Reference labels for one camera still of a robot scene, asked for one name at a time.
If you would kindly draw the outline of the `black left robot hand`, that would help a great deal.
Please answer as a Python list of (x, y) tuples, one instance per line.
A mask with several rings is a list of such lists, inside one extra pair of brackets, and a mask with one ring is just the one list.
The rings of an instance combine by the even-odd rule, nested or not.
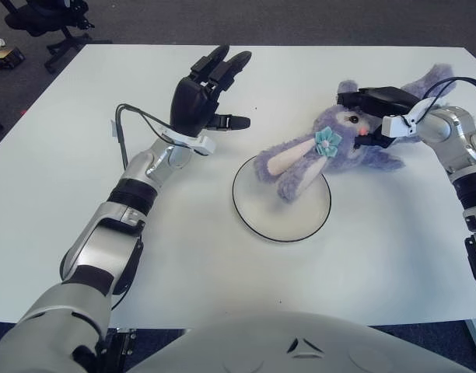
[(227, 61), (228, 52), (229, 46), (222, 45), (201, 57), (177, 84), (170, 108), (170, 126), (177, 133), (196, 138), (204, 129), (238, 131), (250, 126), (248, 117), (216, 113), (221, 93), (252, 57), (251, 52), (242, 51)]

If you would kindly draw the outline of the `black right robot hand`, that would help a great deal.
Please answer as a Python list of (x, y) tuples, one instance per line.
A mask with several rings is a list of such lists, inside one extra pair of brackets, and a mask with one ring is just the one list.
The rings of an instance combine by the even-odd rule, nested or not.
[[(361, 88), (357, 92), (338, 93), (337, 104), (348, 109), (359, 108), (363, 113), (383, 119), (385, 116), (405, 115), (418, 103), (418, 97), (393, 86)], [(373, 133), (358, 135), (354, 149), (363, 146), (388, 148), (396, 138), (382, 134), (380, 124)]]

